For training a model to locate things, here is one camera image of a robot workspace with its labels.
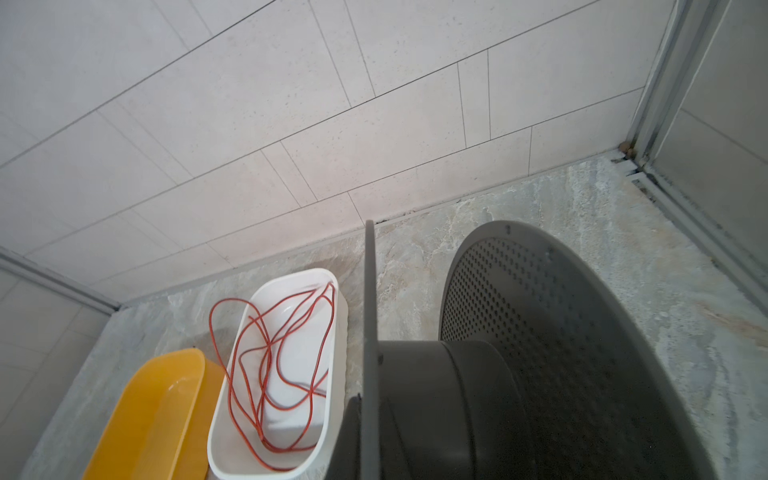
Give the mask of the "grey perforated cable spool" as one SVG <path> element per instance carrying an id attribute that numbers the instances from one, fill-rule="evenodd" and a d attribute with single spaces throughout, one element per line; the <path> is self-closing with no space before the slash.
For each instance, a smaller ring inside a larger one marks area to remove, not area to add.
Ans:
<path id="1" fill-rule="evenodd" d="M 632 318 L 588 265 L 517 221 L 473 230 L 434 341 L 377 334 L 365 232 L 362 391 L 330 479 L 712 479 L 691 420 Z"/>

